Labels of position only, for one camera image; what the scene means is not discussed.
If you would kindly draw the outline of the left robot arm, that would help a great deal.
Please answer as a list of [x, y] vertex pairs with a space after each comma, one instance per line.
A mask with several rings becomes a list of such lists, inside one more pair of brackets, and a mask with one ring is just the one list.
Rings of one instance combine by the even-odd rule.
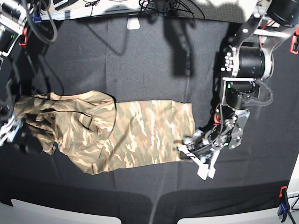
[[265, 83], [274, 71], [273, 51], [298, 27], [296, 0], [270, 0], [253, 11], [226, 48], [213, 125], [183, 139], [178, 148], [183, 159], [211, 163], [222, 149], [241, 144], [249, 108], [273, 102], [273, 92]]

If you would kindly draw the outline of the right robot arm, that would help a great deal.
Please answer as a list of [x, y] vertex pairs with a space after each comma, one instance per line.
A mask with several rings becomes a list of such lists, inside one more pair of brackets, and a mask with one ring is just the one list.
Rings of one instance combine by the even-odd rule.
[[[14, 45], [22, 38], [21, 45], [27, 44], [27, 9], [20, 0], [2, 0], [0, 2], [0, 62], [9, 57]], [[15, 98], [11, 86], [20, 84], [20, 74], [16, 64], [12, 62], [15, 78], [8, 80], [5, 90], [6, 100], [0, 101], [0, 146], [12, 145], [19, 151], [40, 155], [43, 147], [38, 138], [33, 136], [25, 119], [19, 119], [14, 113]]]

